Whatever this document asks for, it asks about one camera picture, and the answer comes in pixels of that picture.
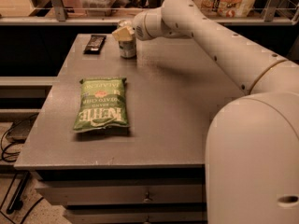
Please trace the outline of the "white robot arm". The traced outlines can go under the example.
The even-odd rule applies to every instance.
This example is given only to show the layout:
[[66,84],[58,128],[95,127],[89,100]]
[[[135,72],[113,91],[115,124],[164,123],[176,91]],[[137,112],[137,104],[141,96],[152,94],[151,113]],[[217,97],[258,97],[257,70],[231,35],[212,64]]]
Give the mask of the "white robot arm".
[[208,224],[299,224],[299,65],[207,18],[193,0],[164,0],[132,25],[140,40],[193,39],[244,92],[207,133]]

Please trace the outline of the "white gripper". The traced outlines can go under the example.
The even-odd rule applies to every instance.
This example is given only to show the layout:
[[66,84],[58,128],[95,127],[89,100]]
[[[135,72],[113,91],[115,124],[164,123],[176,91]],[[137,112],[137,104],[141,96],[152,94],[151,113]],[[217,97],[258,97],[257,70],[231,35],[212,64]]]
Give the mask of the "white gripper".
[[138,13],[133,19],[133,28],[123,26],[116,29],[112,35],[116,41],[132,41],[134,34],[137,39],[145,41],[166,36],[170,32],[159,7]]

